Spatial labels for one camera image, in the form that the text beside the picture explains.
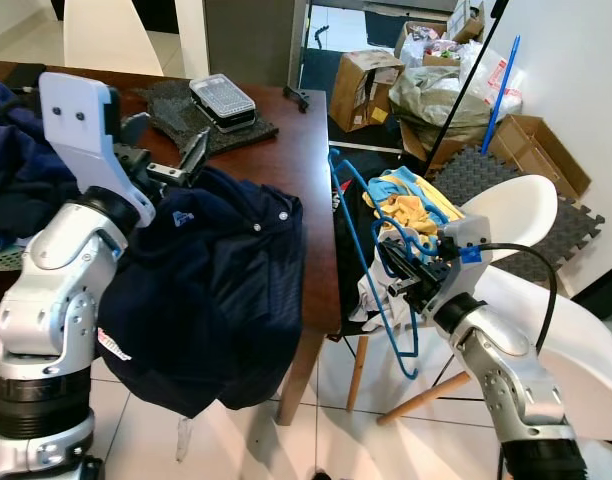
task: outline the blue stick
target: blue stick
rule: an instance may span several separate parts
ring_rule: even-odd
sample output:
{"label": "blue stick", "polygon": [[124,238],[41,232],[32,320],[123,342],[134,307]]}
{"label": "blue stick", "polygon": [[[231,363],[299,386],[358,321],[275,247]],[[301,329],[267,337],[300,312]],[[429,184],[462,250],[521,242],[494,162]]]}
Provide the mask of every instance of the blue stick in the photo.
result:
{"label": "blue stick", "polygon": [[493,114],[490,117],[490,122],[488,122],[488,130],[486,130],[486,137],[484,137],[482,153],[486,153],[488,151],[488,145],[490,144],[490,140],[493,136],[493,130],[495,130],[495,122],[497,121],[497,115],[499,114],[499,107],[501,106],[502,99],[504,98],[504,92],[506,91],[506,83],[508,82],[510,71],[513,68],[513,62],[515,61],[515,54],[517,53],[517,49],[519,48],[520,38],[521,37],[519,35],[515,37],[513,49],[510,51],[510,58],[508,59],[508,65],[506,65],[506,71],[504,72],[504,79],[502,80],[502,85],[499,89],[499,95],[497,95],[497,101],[495,102]]}

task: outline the wooden table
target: wooden table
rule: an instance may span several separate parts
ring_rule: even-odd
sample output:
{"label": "wooden table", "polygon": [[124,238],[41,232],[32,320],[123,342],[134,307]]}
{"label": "wooden table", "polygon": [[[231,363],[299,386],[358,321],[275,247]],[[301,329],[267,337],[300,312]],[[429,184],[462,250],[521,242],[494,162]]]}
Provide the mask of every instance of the wooden table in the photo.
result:
{"label": "wooden table", "polygon": [[[14,66],[14,63],[0,62],[0,81]],[[148,87],[164,80],[162,77],[64,67],[48,67],[48,70],[93,78],[114,86],[121,93],[122,115],[146,111],[146,102],[131,89]],[[237,179],[274,185],[298,196],[304,206],[307,232],[302,308],[304,330],[284,383],[277,415],[279,424],[289,425],[324,336],[336,333],[340,328],[330,172],[326,161],[326,98],[323,92],[309,92],[310,107],[308,113],[302,114],[296,103],[283,98],[280,88],[246,85],[242,89],[256,102],[264,118],[279,127],[279,134],[275,139],[217,155],[210,159],[209,164]],[[179,163],[177,147],[158,131],[149,129],[139,146],[150,150],[157,163],[171,166]]]}

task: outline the black clip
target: black clip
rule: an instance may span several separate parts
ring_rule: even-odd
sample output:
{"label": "black clip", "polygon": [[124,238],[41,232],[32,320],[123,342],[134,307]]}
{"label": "black clip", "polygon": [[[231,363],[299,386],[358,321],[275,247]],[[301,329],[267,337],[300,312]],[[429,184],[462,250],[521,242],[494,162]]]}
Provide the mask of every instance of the black clip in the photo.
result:
{"label": "black clip", "polygon": [[306,109],[308,108],[309,103],[307,100],[308,95],[306,95],[304,92],[299,92],[294,88],[291,88],[286,85],[284,87],[284,97],[295,100],[297,102],[297,106],[299,107],[299,111],[302,113],[306,113]]}

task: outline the black pole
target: black pole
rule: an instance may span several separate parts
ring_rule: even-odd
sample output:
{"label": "black pole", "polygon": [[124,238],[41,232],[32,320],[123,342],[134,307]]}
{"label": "black pole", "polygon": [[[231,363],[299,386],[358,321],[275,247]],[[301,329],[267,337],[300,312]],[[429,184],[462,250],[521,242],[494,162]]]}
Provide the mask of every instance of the black pole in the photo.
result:
{"label": "black pole", "polygon": [[426,161],[426,170],[428,170],[428,167],[433,161],[433,157],[435,156],[435,154],[437,153],[437,150],[439,149],[439,144],[442,143],[442,140],[444,140],[444,137],[446,136],[446,132],[448,131],[448,127],[450,127],[450,122],[453,121],[453,117],[455,116],[455,113],[457,112],[457,109],[459,108],[459,104],[461,103],[462,98],[464,98],[464,95],[466,95],[466,90],[468,90],[468,86],[470,85],[470,82],[475,76],[477,67],[479,66],[479,63],[484,57],[484,53],[486,53],[486,49],[488,48],[488,44],[490,43],[491,38],[493,38],[493,34],[495,33],[495,30],[497,30],[497,25],[499,24],[499,21],[502,19],[502,14],[504,13],[504,9],[506,8],[506,5],[508,5],[508,1],[509,0],[497,0],[497,2],[495,3],[495,6],[493,7],[493,11],[491,12],[490,16],[491,18],[495,19],[495,23],[493,23],[493,26],[490,29],[490,32],[488,33],[486,40],[484,40],[482,49],[480,50],[479,55],[477,56],[477,60],[475,60],[475,65],[473,65],[473,68],[471,68],[470,72],[468,73],[466,82],[464,83],[464,86],[459,92],[459,95],[457,95],[457,100],[455,100],[455,103],[453,104],[453,108],[448,114],[448,118],[446,118],[446,122],[444,122],[444,125],[442,126],[442,129],[440,130],[439,135],[435,139],[435,144],[433,145],[433,149],[430,151],[430,154],[428,155],[428,160]]}

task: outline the white tile floor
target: white tile floor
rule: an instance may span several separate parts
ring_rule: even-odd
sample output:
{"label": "white tile floor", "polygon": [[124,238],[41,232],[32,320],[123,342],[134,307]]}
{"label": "white tile floor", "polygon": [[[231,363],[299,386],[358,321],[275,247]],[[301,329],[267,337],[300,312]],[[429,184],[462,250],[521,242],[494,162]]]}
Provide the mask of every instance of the white tile floor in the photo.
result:
{"label": "white tile floor", "polygon": [[[399,337],[400,345],[405,338]],[[178,415],[130,394],[97,360],[92,453],[106,459],[108,478],[122,480],[309,480],[315,468],[335,480],[492,480],[497,440],[485,426],[490,423],[485,412],[473,402],[436,401],[390,425],[375,423],[378,414],[432,382],[448,355],[429,329],[421,332],[420,349],[420,376],[406,382],[386,337],[371,338],[356,411],[349,414],[344,406],[352,357],[343,343],[327,341],[290,427],[274,422],[275,400],[239,411],[215,402],[192,422],[181,463],[176,461]],[[478,392],[466,386],[459,394]],[[589,478],[612,480],[612,446],[580,444]]]}
{"label": "white tile floor", "polygon": [[[164,75],[184,78],[179,35],[147,32]],[[63,23],[46,21],[0,50],[0,60],[64,66]]]}
{"label": "white tile floor", "polygon": [[[364,12],[319,5],[314,5],[311,13],[308,48],[319,48],[315,41],[315,32],[325,25],[329,26],[328,30],[319,35],[323,50],[352,52],[378,48],[369,45],[366,41]],[[392,53],[394,49],[382,48],[382,50]]]}

